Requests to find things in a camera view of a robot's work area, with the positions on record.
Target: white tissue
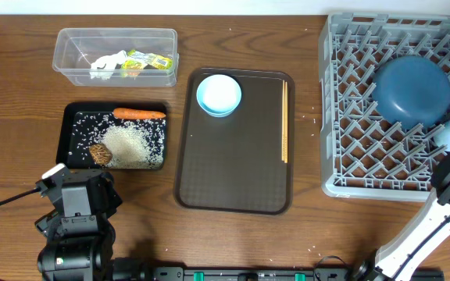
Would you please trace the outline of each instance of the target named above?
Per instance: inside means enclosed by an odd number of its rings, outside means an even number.
[[[104,55],[91,64],[90,77],[91,79],[100,77],[103,80],[108,80],[114,74],[113,70],[116,69],[116,66],[122,65],[127,60],[128,55],[124,50],[114,55]]]

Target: wooden chopsticks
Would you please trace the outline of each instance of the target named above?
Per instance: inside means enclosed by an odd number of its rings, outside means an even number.
[[[282,80],[282,156],[288,163],[288,82]]]

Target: black tray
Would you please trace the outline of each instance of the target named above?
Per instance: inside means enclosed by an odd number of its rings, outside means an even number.
[[[239,106],[216,118],[195,92],[225,74],[242,90]],[[282,80],[289,86],[288,159],[281,161]],[[203,68],[188,81],[174,196],[185,208],[278,215],[291,205],[295,83],[285,73]]]
[[[114,118],[111,113],[115,108],[119,107],[152,110],[163,112],[164,114],[167,113],[166,106],[160,102],[84,101],[71,103],[66,106],[63,113],[62,130],[60,132],[59,147],[56,153],[56,163],[64,163],[69,169],[102,168],[102,166],[94,163],[88,148],[85,147],[85,144],[90,142],[88,133],[90,130],[93,130],[93,127],[97,127],[98,130],[103,130],[109,127],[109,125],[105,122],[101,126],[98,125],[102,121],[102,117],[104,115],[109,114],[109,120],[113,121],[115,125],[122,125],[127,121],[133,121]],[[78,125],[77,120],[81,117],[81,115],[95,115],[95,118],[83,118],[82,120],[84,121]],[[160,123],[144,124],[143,126],[148,130],[154,126],[159,126],[162,129],[162,135],[164,136],[162,141],[163,149],[162,151],[158,149],[155,152],[162,154],[162,163],[153,169],[146,170],[161,169],[166,159],[167,118],[164,119],[164,124],[161,120],[158,120],[157,122]],[[154,134],[154,141],[158,140],[159,136]]]

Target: white bowl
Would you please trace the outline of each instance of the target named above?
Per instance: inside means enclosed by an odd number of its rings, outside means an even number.
[[[241,102],[241,87],[232,77],[216,74],[205,78],[197,88],[197,103],[213,117],[230,115]]]

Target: yellow package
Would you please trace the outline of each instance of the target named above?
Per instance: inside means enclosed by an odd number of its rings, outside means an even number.
[[[137,62],[142,62],[154,66],[156,69],[169,69],[173,64],[172,59],[163,57],[156,54],[145,54],[136,50],[131,50],[128,53],[128,57]]]
[[[139,61],[135,61],[135,60],[131,60],[128,59],[126,62],[123,63],[123,65],[121,66],[121,69],[135,69],[135,70],[141,70],[144,69],[148,64],[144,63],[144,62],[139,62]],[[136,77],[138,76],[140,72],[138,71],[133,71],[133,72],[122,72],[121,73],[121,77]]]

